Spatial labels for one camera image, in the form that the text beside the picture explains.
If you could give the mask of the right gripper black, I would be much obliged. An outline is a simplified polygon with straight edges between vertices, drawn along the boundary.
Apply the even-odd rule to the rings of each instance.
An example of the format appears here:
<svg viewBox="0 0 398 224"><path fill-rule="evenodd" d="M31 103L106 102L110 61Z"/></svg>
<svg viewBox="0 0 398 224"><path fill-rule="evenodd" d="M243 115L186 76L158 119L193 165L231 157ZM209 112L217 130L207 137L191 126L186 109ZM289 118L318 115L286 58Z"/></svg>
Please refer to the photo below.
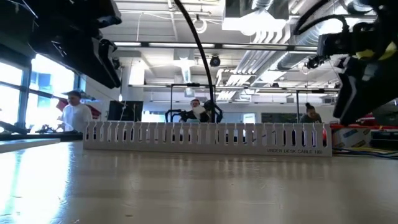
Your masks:
<svg viewBox="0 0 398 224"><path fill-rule="evenodd" d="M378 124L397 125L397 54L373 62L341 59L341 88L333 116L348 126L371 113Z"/></svg>

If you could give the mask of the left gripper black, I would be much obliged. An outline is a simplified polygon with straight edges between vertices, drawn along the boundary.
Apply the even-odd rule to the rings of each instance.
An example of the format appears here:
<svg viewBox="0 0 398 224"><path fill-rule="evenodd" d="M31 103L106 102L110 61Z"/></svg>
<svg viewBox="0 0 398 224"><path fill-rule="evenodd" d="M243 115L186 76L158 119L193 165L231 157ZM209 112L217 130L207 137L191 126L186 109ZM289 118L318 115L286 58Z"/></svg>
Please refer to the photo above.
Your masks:
<svg viewBox="0 0 398 224"><path fill-rule="evenodd" d="M36 53L102 82L108 88L121 86L117 73L120 63L115 65L112 57L118 48L110 40L98 40L81 32L56 34L37 28L30 35L29 45Z"/></svg>

